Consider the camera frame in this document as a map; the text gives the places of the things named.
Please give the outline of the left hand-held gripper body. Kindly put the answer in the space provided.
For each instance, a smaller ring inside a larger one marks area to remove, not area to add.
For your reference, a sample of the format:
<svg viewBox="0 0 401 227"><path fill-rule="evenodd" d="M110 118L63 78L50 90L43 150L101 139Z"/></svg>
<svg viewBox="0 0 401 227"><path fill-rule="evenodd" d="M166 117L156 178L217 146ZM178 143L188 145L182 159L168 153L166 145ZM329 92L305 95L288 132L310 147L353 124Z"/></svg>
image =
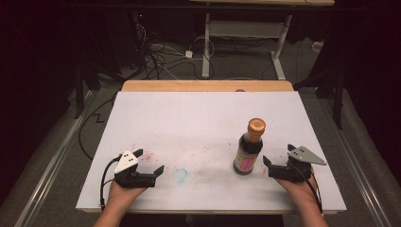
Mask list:
<svg viewBox="0 0 401 227"><path fill-rule="evenodd" d="M154 187L157 177L153 173L138 172L139 158L133 153L129 150L123 152L114 170L114 181L123 188Z"/></svg>

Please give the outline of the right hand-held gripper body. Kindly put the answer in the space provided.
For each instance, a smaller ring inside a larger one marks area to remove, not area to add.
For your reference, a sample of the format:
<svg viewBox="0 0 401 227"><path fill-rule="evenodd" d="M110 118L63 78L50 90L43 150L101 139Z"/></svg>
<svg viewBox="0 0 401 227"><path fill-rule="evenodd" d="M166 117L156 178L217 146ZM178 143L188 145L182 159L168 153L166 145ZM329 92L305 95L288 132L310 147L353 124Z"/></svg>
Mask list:
<svg viewBox="0 0 401 227"><path fill-rule="evenodd" d="M288 151L285 166L273 165L272 168L268 168L268 173L273 179L301 183L311 177L312 164L326 166L327 162L310 149L300 146L293 151Z"/></svg>

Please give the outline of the person's left hand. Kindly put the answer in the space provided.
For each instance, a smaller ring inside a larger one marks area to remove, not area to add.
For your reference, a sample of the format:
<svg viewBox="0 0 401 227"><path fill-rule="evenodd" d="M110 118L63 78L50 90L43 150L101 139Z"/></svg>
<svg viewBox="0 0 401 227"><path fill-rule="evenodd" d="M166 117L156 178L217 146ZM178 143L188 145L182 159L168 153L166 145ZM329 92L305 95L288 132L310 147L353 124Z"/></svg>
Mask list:
<svg viewBox="0 0 401 227"><path fill-rule="evenodd" d="M112 182L106 207L117 208L126 211L145 191L146 188L123 188L118 183Z"/></svg>

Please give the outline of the person's right hand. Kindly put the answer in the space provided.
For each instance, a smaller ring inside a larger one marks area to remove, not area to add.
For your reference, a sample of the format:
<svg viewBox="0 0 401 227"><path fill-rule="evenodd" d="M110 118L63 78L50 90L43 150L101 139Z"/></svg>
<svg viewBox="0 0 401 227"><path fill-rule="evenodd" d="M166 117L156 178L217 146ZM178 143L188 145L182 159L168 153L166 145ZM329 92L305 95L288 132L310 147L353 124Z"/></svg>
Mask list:
<svg viewBox="0 0 401 227"><path fill-rule="evenodd" d="M317 184L313 176L311 176L306 182L302 183L292 183L280 179L276 179L276 182L287 191L288 196L296 208L302 202L315 202L318 205L318 199L316 196Z"/></svg>

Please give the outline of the dark sauce bottle copper cap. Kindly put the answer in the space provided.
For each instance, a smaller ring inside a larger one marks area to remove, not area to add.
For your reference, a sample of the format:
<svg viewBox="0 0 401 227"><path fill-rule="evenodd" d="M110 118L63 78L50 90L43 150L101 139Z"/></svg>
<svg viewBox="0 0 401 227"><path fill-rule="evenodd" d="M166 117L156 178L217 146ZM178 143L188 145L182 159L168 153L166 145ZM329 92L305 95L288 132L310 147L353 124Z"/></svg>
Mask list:
<svg viewBox="0 0 401 227"><path fill-rule="evenodd" d="M247 131L240 137L233 162L234 170L240 175L248 175L253 171L254 163L263 148L262 135L266 123L261 118L252 118Z"/></svg>

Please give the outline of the black stand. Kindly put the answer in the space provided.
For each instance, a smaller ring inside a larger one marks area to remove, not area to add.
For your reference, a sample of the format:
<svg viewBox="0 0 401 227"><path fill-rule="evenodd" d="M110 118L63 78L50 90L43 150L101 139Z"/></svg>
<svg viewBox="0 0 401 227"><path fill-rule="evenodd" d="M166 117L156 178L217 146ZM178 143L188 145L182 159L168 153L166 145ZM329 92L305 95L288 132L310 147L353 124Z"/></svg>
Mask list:
<svg viewBox="0 0 401 227"><path fill-rule="evenodd" d="M337 128L341 130L344 72L339 69L328 68L293 85L295 91L304 87L316 87L316 96L318 98L333 99L332 117Z"/></svg>
<svg viewBox="0 0 401 227"><path fill-rule="evenodd" d="M75 118L78 119L84 109L84 86L87 86L90 91L98 91L100 89L100 82L97 75L96 65L91 61L79 62L75 68L75 77L77 101Z"/></svg>

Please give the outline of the metal floor rail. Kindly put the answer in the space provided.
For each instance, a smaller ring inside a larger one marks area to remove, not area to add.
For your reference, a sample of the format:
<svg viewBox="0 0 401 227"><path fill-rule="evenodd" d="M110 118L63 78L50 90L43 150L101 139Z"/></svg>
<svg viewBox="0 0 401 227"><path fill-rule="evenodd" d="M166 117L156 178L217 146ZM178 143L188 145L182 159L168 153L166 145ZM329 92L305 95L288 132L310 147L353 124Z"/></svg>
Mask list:
<svg viewBox="0 0 401 227"><path fill-rule="evenodd" d="M351 192L342 183L341 191L362 200L360 207L369 211L374 227L395 227L396 215L392 213L392 208L387 206L390 199L397 196L397 193L393 192L393 176L377 153L353 106L342 108L340 129L334 121L333 103L326 99L320 99L319 102L330 123L331 131L340 144L339 153L345 169L357 187L356 192Z"/></svg>
<svg viewBox="0 0 401 227"><path fill-rule="evenodd" d="M83 108L78 115L72 114L67 118L65 128L61 132L61 140L57 143L51 159L47 162L46 168L38 181L35 189L32 191L21 215L16 220L14 227L31 227L41 210L44 201L55 182L63 162L70 150L74 136L83 123L83 119L92 106L97 96L97 92L88 91L83 98Z"/></svg>

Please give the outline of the white metal desk frame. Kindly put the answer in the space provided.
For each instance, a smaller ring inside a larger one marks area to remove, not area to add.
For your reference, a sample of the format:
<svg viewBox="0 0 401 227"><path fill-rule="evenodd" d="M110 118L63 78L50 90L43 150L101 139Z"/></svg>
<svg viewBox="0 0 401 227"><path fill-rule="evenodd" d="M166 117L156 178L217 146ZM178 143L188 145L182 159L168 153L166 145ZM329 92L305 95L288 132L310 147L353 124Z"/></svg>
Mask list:
<svg viewBox="0 0 401 227"><path fill-rule="evenodd" d="M201 77L210 78L212 52L215 50L210 37L239 37L239 38L273 38L277 39L277 47L270 52L270 59L279 80L286 80L280 55L288 34L292 16L287 15L283 22L245 22L213 20L211 15L205 15L204 48L202 54Z"/></svg>

